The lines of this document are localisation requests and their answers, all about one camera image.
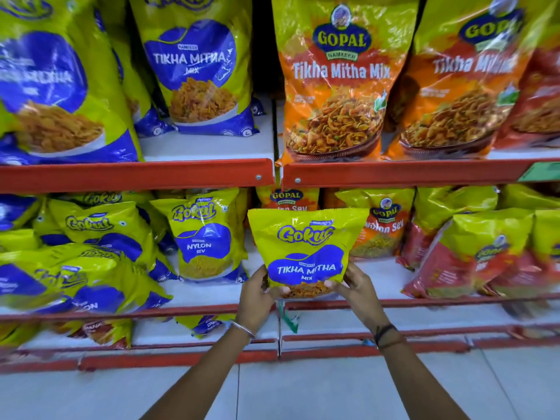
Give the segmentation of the small yellow blue snack packet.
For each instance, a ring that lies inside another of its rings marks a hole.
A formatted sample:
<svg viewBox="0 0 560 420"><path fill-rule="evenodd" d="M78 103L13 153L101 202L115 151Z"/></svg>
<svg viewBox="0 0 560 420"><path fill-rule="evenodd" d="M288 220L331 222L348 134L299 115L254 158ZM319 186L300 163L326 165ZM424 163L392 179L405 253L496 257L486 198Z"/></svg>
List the small yellow blue snack packet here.
<svg viewBox="0 0 560 420"><path fill-rule="evenodd" d="M267 268L265 289L289 288L284 299L327 297L331 290L324 283L343 282L369 213L367 208L249 210L254 242Z"/></svg>

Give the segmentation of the person's left hand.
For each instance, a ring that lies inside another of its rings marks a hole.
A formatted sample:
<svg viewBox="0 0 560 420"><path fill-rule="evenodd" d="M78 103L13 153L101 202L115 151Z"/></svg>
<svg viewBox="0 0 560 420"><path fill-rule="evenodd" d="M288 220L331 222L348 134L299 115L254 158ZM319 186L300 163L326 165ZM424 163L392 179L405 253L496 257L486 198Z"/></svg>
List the person's left hand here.
<svg viewBox="0 0 560 420"><path fill-rule="evenodd" d="M263 288L263 282L267 281L267 277L267 268L265 265L261 265L242 285L237 307L235 321L246 326L255 335L265 323L270 309L276 303L276 300L264 296L264 292L269 289Z"/></svg>

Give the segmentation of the pile of yellow blue bags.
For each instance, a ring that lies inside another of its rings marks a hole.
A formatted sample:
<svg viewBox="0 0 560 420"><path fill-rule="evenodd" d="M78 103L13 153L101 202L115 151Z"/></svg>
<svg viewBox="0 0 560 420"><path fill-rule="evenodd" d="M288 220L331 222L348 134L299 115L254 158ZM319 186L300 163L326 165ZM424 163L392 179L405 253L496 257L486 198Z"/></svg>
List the pile of yellow blue bags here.
<svg viewBox="0 0 560 420"><path fill-rule="evenodd" d="M178 279L136 200L80 205L47 197L35 218L38 246L15 232L0 244L0 315L85 312L119 315L158 309Z"/></svg>

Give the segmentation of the black wristband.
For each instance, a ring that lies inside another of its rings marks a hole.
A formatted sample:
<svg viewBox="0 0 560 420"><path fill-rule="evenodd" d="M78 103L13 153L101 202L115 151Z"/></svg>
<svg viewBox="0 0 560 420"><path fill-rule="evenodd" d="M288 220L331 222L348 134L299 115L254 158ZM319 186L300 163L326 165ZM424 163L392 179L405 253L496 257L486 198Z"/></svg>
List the black wristband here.
<svg viewBox="0 0 560 420"><path fill-rule="evenodd" d="M380 352L407 342L396 326L390 323L375 327L373 341Z"/></svg>

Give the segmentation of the white shelf with red edge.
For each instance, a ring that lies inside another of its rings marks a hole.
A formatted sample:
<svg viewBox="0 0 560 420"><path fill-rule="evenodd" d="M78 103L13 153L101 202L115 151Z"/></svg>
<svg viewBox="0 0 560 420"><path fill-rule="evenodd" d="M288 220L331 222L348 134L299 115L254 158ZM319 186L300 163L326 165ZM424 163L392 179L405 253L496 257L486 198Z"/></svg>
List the white shelf with red edge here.
<svg viewBox="0 0 560 420"><path fill-rule="evenodd" d="M0 312L9 315L234 312L241 283L151 279L123 252L66 244L0 253Z"/></svg>
<svg viewBox="0 0 560 420"><path fill-rule="evenodd" d="M496 296L463 296L459 298L412 298L401 293L403 286L412 278L412 272L399 265L394 259L361 261L359 267L370 276L377 296L384 308L440 307L515 302L515 299ZM290 311L340 310L349 304L340 296L335 298L289 300L285 309Z"/></svg>
<svg viewBox="0 0 560 420"><path fill-rule="evenodd" d="M284 154L282 131L284 101L275 101L277 134L277 177L288 188L406 188L411 186L492 185L516 183L534 163L560 161L560 147L517 151L491 151L485 159L291 162L279 159Z"/></svg>
<svg viewBox="0 0 560 420"><path fill-rule="evenodd" d="M276 104L249 137L168 133L140 141L144 162L0 166L0 193L168 190L271 185L275 181Z"/></svg>
<svg viewBox="0 0 560 420"><path fill-rule="evenodd" d="M226 331L222 326L204 339L197 339L174 322L147 321L152 317L178 315L178 309L138 314L88 314L66 312L53 315L9 315L0 312L1 323L57 323L72 320L93 322L131 318L135 322L128 349L100 346L89 340L71 339L52 332L42 332L12 353L0 356L0 373L94 372L142 367L183 367L195 365Z"/></svg>
<svg viewBox="0 0 560 420"><path fill-rule="evenodd" d="M379 354L349 309L297 311L298 333L281 321L281 360L369 357ZM560 345L560 300L386 309L420 353Z"/></svg>

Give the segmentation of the small yellow red snack packet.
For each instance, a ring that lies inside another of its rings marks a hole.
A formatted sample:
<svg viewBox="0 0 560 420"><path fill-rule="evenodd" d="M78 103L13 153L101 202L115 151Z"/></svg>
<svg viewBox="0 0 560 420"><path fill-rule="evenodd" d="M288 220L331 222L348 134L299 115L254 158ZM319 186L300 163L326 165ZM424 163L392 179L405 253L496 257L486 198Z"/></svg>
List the small yellow red snack packet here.
<svg viewBox="0 0 560 420"><path fill-rule="evenodd" d="M416 270L438 231L453 215L494 210L499 193L496 186L417 187L397 262Z"/></svg>
<svg viewBox="0 0 560 420"><path fill-rule="evenodd" d="M497 209L520 208L529 210L558 210L560 197L549 196L520 183L500 188Z"/></svg>
<svg viewBox="0 0 560 420"><path fill-rule="evenodd" d="M486 290L508 298L536 297L560 286L560 209L534 212L528 243L502 274L491 280Z"/></svg>
<svg viewBox="0 0 560 420"><path fill-rule="evenodd" d="M413 298L458 298L482 290L520 259L534 212L521 208L456 214L432 241L402 293Z"/></svg>

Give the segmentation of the green hanging tag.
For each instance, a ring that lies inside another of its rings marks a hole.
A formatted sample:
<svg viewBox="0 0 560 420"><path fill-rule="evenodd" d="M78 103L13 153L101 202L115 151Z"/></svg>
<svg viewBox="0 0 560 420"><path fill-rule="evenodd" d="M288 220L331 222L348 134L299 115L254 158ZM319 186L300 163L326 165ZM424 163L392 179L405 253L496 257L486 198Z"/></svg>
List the green hanging tag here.
<svg viewBox="0 0 560 420"><path fill-rule="evenodd" d="M288 326L291 332L294 334L298 333L300 314L296 311L287 310L286 303L284 301L276 302L276 309L278 311L279 318Z"/></svg>

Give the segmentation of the large orange yellow snack bag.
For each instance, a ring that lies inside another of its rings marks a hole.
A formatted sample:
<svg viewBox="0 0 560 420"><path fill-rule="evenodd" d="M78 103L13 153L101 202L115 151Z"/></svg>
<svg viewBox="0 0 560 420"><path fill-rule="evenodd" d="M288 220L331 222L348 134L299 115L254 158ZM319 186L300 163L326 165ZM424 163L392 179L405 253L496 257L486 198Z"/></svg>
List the large orange yellow snack bag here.
<svg viewBox="0 0 560 420"><path fill-rule="evenodd" d="M386 119L388 161L486 158L560 0L426 0Z"/></svg>
<svg viewBox="0 0 560 420"><path fill-rule="evenodd" d="M377 161L389 95L420 0L272 0L284 74L283 154L295 162Z"/></svg>

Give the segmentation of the person's right forearm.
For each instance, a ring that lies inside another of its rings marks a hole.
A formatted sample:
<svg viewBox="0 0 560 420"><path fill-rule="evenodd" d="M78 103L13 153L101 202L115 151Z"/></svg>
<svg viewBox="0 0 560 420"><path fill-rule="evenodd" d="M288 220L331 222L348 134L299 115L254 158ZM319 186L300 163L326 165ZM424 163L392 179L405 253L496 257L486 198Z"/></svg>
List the person's right forearm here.
<svg viewBox="0 0 560 420"><path fill-rule="evenodd" d="M410 420L470 420L408 342L380 353Z"/></svg>

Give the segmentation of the small yellow orange snack packet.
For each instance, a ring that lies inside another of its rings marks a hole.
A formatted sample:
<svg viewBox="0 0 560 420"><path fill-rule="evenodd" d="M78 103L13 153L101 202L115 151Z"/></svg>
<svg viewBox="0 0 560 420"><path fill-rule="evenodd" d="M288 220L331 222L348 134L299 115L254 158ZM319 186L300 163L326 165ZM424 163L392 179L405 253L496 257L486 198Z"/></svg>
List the small yellow orange snack packet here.
<svg viewBox="0 0 560 420"><path fill-rule="evenodd" d="M410 219L416 190L350 189L335 193L345 207L367 208L368 218L350 255L358 259L394 256Z"/></svg>
<svg viewBox="0 0 560 420"><path fill-rule="evenodd" d="M263 209L316 211L319 194L319 188L282 190L278 186L256 187L256 195Z"/></svg>

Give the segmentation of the person's left forearm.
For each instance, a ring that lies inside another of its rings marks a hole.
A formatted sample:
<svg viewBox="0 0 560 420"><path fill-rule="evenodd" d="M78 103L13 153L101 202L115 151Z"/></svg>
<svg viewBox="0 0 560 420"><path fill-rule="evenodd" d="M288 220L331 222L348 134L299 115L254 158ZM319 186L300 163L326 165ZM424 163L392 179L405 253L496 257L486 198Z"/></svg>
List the person's left forearm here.
<svg viewBox="0 0 560 420"><path fill-rule="evenodd" d="M237 357L250 341L243 331L229 327L139 420L204 420Z"/></svg>

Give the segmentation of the large red snack bag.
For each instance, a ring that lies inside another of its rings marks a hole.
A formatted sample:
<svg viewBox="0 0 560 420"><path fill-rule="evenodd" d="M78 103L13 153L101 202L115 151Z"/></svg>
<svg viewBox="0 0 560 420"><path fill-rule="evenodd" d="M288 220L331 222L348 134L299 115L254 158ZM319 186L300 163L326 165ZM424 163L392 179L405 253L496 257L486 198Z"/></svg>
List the large red snack bag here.
<svg viewBox="0 0 560 420"><path fill-rule="evenodd" d="M560 147L560 30L535 49L494 149Z"/></svg>

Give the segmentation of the silver bangle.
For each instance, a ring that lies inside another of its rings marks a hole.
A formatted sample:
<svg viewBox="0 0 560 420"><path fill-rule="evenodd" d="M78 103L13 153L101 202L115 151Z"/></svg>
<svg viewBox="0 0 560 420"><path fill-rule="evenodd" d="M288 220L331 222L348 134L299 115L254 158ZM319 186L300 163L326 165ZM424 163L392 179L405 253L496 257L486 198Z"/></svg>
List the silver bangle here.
<svg viewBox="0 0 560 420"><path fill-rule="evenodd" d="M256 338L256 335L250 329L234 320L230 322L230 327L234 327L237 330L243 331L247 336L249 336L250 340Z"/></svg>

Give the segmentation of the person's right hand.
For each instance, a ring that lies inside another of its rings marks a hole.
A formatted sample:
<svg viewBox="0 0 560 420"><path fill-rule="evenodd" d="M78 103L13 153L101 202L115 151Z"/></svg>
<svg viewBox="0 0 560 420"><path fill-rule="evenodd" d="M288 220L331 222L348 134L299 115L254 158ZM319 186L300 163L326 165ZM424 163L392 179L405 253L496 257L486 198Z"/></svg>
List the person's right hand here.
<svg viewBox="0 0 560 420"><path fill-rule="evenodd" d="M376 326L390 323L371 278L352 261L348 263L343 282L351 289L350 297L343 298L372 334Z"/></svg>

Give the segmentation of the green shelf label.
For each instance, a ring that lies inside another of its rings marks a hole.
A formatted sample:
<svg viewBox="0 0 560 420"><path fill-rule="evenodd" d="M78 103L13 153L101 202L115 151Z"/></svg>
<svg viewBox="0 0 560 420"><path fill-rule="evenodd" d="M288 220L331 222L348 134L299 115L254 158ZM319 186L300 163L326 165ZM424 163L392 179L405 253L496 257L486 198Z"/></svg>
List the green shelf label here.
<svg viewBox="0 0 560 420"><path fill-rule="evenodd" d="M517 180L518 183L560 181L560 161L534 162Z"/></svg>

